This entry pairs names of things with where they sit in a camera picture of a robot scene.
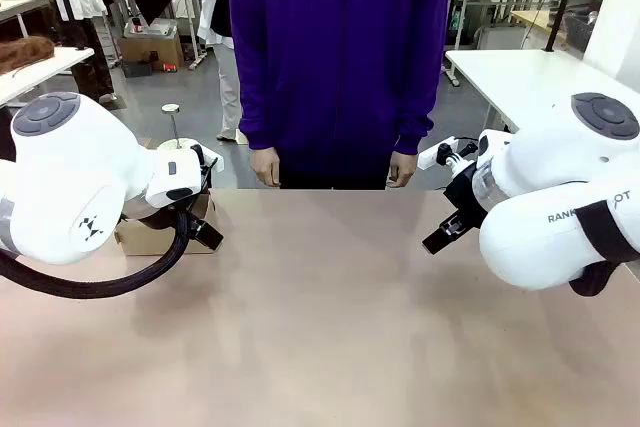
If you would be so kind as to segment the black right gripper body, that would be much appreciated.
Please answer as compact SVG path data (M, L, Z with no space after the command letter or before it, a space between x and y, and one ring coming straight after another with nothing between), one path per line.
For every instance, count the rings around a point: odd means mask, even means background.
M476 170L475 163L467 166L444 191L445 197L457 209L457 220L467 230L479 229L487 216L487 210L480 205L473 191L472 180Z

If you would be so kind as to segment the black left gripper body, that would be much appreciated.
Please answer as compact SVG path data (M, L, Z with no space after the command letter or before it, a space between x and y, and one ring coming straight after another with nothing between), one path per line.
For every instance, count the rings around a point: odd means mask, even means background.
M198 195L192 195L161 208L153 207L140 194L124 203L121 213L122 221L139 221L154 230L173 228L178 212L189 212L192 216L203 219L209 207L210 192L203 190Z

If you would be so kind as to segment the person's right hand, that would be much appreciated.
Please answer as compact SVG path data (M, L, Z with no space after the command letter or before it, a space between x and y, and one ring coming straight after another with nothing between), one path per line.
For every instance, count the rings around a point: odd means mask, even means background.
M250 165L262 184L271 188L280 186L280 158L275 148L251 149Z

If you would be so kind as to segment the person's left hand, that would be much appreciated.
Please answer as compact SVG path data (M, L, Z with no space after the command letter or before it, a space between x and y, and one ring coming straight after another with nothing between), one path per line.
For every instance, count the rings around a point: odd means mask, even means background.
M394 151L390 159L387 186L389 188L406 187L416 172L417 163L418 157L416 155L407 155Z

